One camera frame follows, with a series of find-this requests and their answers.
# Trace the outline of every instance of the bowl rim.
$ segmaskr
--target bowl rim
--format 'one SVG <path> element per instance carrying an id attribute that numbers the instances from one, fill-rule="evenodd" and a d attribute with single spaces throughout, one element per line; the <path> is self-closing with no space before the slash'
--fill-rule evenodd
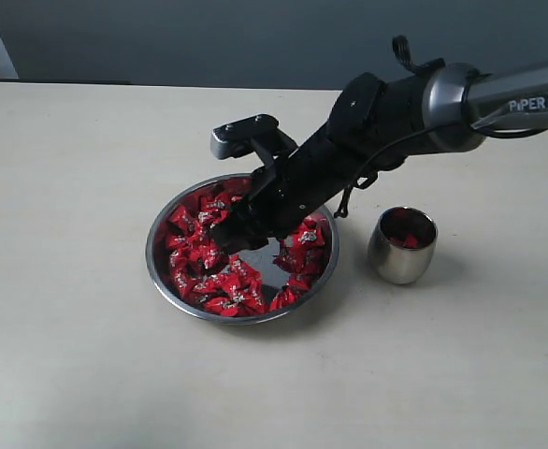
<path id="1" fill-rule="evenodd" d="M 153 221 L 153 224 L 151 225 L 150 232 L 147 236 L 147 241 L 145 244 L 145 261 L 146 261 L 147 269 L 150 273 L 151 281 L 153 282 L 153 285 L 158 289 L 158 291 L 169 303 L 171 303 L 177 309 L 194 316 L 195 318 L 200 318 L 202 320 L 207 320 L 207 321 L 211 321 L 212 323 L 218 323 L 222 325 L 237 325 L 237 326 L 265 323 L 267 321 L 280 318 L 290 313 L 291 311 L 298 309 L 307 301 L 309 301 L 311 298 L 313 298 L 322 289 L 322 287 L 324 287 L 324 285 L 328 282 L 328 280 L 332 276 L 332 273 L 334 272 L 339 262 L 339 250 L 340 250 L 339 230 L 337 228 L 337 224 L 330 210 L 326 206 L 322 206 L 318 208 L 316 212 L 322 213 L 322 215 L 326 217 L 326 220 L 330 224 L 330 239 L 332 244 L 332 248 L 330 249 L 330 257 L 328 259 L 328 264 L 326 265 L 326 268 L 324 269 L 324 272 L 322 273 L 322 276 L 320 276 L 320 278 L 315 282 L 315 284 L 312 286 L 309 292 L 303 295 L 297 302 L 294 302 L 293 304 L 290 304 L 289 306 L 283 309 L 279 309 L 277 311 L 269 311 L 268 313 L 264 313 L 258 316 L 233 317 L 233 316 L 221 316 L 214 313 L 201 311 L 187 304 L 182 299 L 177 297 L 174 293 L 172 293 L 160 279 L 157 268 L 155 266 L 155 260 L 153 258 L 153 242 L 155 241 L 155 236 L 160 224 L 174 210 L 175 206 L 180 202 L 180 200 L 183 199 L 188 194 L 190 194 L 191 192 L 217 181 L 224 181 L 224 180 L 229 180 L 234 178 L 249 178 L 250 176 L 251 176 L 251 173 L 235 173 L 231 175 L 221 175 L 214 178 L 210 178 L 208 180 L 204 180 L 195 185 L 192 185 L 191 187 L 183 190 L 174 198 L 172 198 L 170 201 L 168 201 L 168 203 L 162 208 L 160 213 L 158 213 L 157 217 L 155 217 L 155 220 Z"/>

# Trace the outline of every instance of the stainless steel cup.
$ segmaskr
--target stainless steel cup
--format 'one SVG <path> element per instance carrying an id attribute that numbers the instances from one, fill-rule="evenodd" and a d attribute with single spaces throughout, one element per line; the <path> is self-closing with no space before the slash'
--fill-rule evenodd
<path id="1" fill-rule="evenodd" d="M 417 239 L 417 248 L 400 244 L 409 235 Z M 430 265 L 437 236 L 436 224 L 420 210 L 407 207 L 389 209 L 382 214 L 369 239 L 369 262 L 388 282 L 415 282 Z"/>

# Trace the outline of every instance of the table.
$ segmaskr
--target table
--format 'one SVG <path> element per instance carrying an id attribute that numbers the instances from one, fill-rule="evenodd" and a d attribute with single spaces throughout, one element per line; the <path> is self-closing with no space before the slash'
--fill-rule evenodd
<path id="1" fill-rule="evenodd" d="M 301 141 L 337 94 L 0 83 L 0 449 L 548 448 L 548 133 L 356 192 L 332 280 L 280 321 L 215 326 L 152 286 L 165 203 L 257 167 L 210 129 L 266 112 Z M 396 205 L 440 229 L 411 287 L 365 262 Z"/>

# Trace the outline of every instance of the stainless steel bowl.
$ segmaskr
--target stainless steel bowl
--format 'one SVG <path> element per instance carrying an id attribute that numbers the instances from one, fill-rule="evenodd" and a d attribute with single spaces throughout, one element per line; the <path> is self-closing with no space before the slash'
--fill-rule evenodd
<path id="1" fill-rule="evenodd" d="M 199 184 L 196 184 L 181 192 L 174 199 L 172 199 L 158 214 L 153 222 L 153 225 L 151 226 L 150 234 L 147 237 L 147 244 L 145 247 L 145 259 L 147 262 L 148 271 L 150 272 L 151 280 L 168 302 L 194 317 L 224 325 L 254 325 L 280 318 L 281 316 L 296 310 L 298 307 L 312 299 L 330 279 L 339 261 L 339 231 L 337 230 L 336 223 L 330 211 L 325 206 L 322 206 L 311 216 L 316 218 L 322 225 L 324 238 L 326 240 L 325 248 L 328 250 L 328 262 L 322 276 L 313 284 L 309 292 L 303 295 L 297 302 L 283 309 L 271 311 L 258 316 L 227 317 L 199 310 L 180 299 L 177 296 L 176 291 L 169 289 L 165 283 L 165 276 L 167 276 L 167 269 L 165 265 L 167 264 L 167 251 L 164 245 L 160 244 L 161 240 L 158 238 L 161 234 L 163 234 L 170 214 L 179 204 L 184 203 L 184 199 L 191 193 L 199 193 L 202 189 L 207 191 L 218 182 L 226 182 L 228 180 L 242 178 L 248 179 L 249 177 L 250 175 L 248 174 L 225 175 L 200 182 Z M 273 239 L 273 241 L 270 242 L 270 245 L 261 250 L 241 252 L 239 254 L 241 258 L 250 263 L 250 265 L 262 271 L 265 288 L 269 289 L 272 295 L 278 291 L 278 289 L 282 287 L 286 281 L 286 279 L 282 278 L 282 271 L 280 270 L 281 273 L 277 273 L 276 266 L 270 261 L 267 261 L 267 259 L 273 255 L 272 252 L 274 251 L 274 248 L 278 251 L 278 242 Z"/>

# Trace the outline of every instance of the cup rim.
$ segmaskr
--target cup rim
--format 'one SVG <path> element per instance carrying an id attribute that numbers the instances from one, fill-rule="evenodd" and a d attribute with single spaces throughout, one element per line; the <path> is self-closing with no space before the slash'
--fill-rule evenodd
<path id="1" fill-rule="evenodd" d="M 394 212 L 395 210 L 409 210 L 409 211 L 412 211 L 412 212 L 416 212 L 418 213 L 419 215 L 423 216 L 431 225 L 432 225 L 432 228 L 434 229 L 434 238 L 425 246 L 422 246 L 420 248 L 405 248 L 403 246 L 400 246 L 400 245 L 397 245 L 396 243 L 394 243 L 392 240 L 390 240 L 386 234 L 382 231 L 382 221 L 384 220 L 384 218 L 386 218 L 391 212 Z M 380 218 L 378 219 L 378 229 L 380 230 L 380 235 L 384 238 L 385 241 L 388 242 L 389 245 L 393 246 L 394 248 L 397 248 L 401 251 L 409 251 L 409 252 L 417 252 L 417 251 L 422 251 L 422 250 L 425 250 L 427 248 L 429 248 L 430 246 L 434 245 L 436 243 L 436 240 L 438 238 L 438 235 L 439 235 L 439 229 L 436 225 L 436 222 L 434 220 L 432 220 L 432 218 L 427 214 L 425 213 L 424 211 L 422 210 L 419 210 L 417 208 L 414 208 L 412 206 L 394 206 L 393 208 L 390 208 L 390 209 L 387 209 L 385 210 L 382 215 L 380 216 Z"/>

